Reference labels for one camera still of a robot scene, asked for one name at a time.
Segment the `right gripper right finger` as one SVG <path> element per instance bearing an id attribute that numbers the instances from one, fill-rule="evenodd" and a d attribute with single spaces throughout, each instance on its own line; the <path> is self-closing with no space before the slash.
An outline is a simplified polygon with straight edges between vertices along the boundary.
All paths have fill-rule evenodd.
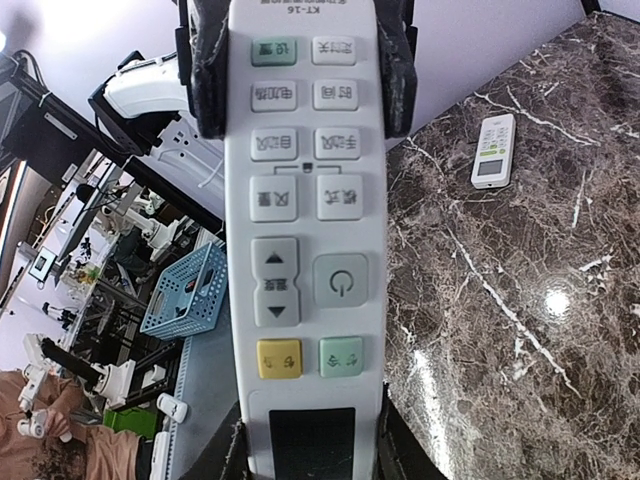
<path id="1" fill-rule="evenodd" d="M 418 89 L 414 1 L 375 0 L 386 139 L 409 135 Z"/>

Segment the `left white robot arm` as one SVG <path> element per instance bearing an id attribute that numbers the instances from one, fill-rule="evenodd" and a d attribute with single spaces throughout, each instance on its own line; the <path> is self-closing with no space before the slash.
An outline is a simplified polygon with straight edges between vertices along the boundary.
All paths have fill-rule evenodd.
<path id="1" fill-rule="evenodd" d="M 198 130 L 190 86 L 176 52 L 144 59 L 130 55 L 90 99 L 123 150 L 173 185 L 224 193 L 221 145 Z"/>

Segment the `person in beige shirt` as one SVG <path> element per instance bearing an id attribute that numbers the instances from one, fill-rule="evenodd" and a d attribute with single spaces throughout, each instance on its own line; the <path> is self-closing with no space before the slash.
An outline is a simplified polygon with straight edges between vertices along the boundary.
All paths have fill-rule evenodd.
<path id="1" fill-rule="evenodd" d="M 129 430 L 85 425 L 72 415 L 86 400 L 73 379 L 49 375 L 34 402 L 46 413 L 44 437 L 24 436 L 18 397 L 27 385 L 19 371 L 1 373 L 1 477 L 3 479 L 148 479 L 153 442 Z"/>

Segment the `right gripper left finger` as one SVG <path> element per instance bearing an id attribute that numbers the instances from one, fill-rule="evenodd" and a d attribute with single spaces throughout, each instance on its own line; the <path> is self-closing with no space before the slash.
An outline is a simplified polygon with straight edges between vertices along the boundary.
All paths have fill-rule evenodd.
<path id="1" fill-rule="evenodd" d="M 222 139 L 226 134 L 230 3 L 180 0 L 176 5 L 179 78 L 187 89 L 189 110 L 204 138 Z"/>

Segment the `long white remote control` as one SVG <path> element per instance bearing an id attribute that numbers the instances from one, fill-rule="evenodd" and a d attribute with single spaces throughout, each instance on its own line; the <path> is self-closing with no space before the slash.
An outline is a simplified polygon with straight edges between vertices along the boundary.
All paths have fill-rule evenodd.
<path id="1" fill-rule="evenodd" d="M 256 479 L 376 474 L 386 165 L 370 1 L 235 1 L 229 301 Z"/>

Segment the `blue perforated plastic basket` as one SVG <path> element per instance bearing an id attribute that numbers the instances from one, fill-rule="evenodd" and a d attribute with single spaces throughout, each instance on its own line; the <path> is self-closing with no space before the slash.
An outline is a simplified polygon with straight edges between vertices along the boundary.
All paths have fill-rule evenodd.
<path id="1" fill-rule="evenodd" d="M 227 285 L 226 254 L 212 242 L 201 246 L 162 272 L 140 332 L 169 341 L 213 330 Z"/>

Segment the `small white remote control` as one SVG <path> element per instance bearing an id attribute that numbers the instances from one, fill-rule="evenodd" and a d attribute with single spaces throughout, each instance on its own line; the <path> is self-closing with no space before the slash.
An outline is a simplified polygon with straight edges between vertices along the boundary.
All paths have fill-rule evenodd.
<path id="1" fill-rule="evenodd" d="M 516 120 L 513 114 L 485 118 L 471 172 L 478 190 L 506 187 L 510 183 Z"/>

